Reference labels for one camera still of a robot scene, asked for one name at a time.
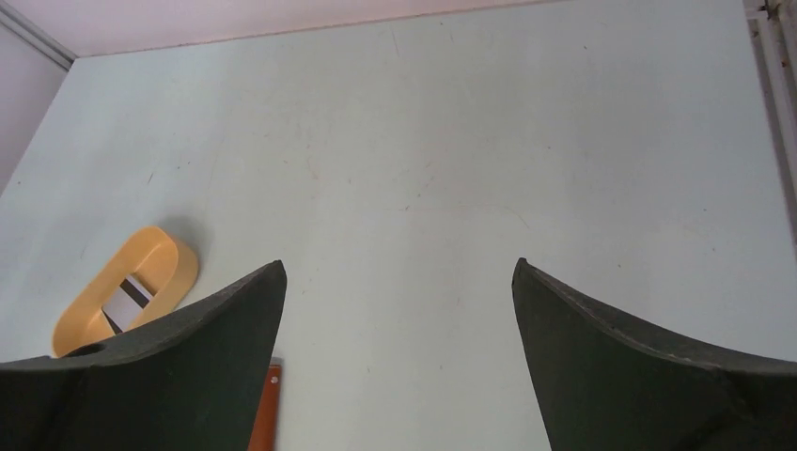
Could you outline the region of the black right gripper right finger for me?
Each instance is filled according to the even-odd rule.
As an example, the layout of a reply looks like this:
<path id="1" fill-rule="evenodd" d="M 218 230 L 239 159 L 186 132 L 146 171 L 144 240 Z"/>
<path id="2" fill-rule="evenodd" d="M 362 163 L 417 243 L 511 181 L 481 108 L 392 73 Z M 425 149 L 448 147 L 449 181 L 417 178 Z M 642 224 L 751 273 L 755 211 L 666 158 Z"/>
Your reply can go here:
<path id="1" fill-rule="evenodd" d="M 511 283 L 554 450 L 792 450 L 796 365 L 677 334 L 520 259 Z"/>

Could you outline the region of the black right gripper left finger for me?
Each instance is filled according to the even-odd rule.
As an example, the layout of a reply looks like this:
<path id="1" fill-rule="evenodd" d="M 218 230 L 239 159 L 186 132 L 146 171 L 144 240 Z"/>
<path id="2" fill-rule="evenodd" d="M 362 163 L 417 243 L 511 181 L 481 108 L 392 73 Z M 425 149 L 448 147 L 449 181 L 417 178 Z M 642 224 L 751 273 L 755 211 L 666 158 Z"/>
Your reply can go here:
<path id="1" fill-rule="evenodd" d="M 2 448 L 246 449 L 287 285 L 277 260 L 63 357 L 3 363 Z"/>

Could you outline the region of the brown leather card holder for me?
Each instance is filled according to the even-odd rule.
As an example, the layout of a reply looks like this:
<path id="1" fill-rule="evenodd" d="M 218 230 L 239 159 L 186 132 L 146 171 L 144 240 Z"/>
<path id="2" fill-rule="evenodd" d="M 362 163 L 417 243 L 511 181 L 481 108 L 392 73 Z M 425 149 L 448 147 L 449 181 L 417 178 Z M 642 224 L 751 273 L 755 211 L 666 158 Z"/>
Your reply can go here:
<path id="1" fill-rule="evenodd" d="M 273 451 L 275 447 L 282 366 L 270 364 L 262 390 L 248 451 Z"/>

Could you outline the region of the white striped credit cards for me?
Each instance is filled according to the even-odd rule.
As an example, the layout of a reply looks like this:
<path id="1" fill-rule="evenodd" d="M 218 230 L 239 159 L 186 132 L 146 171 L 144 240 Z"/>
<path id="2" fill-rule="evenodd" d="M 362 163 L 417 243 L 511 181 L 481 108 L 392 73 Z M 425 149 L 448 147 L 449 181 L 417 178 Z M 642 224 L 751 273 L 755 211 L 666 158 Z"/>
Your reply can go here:
<path id="1" fill-rule="evenodd" d="M 130 330 L 152 297 L 153 293 L 133 274 L 127 275 L 102 305 L 102 314 L 112 332 L 122 334 Z"/>

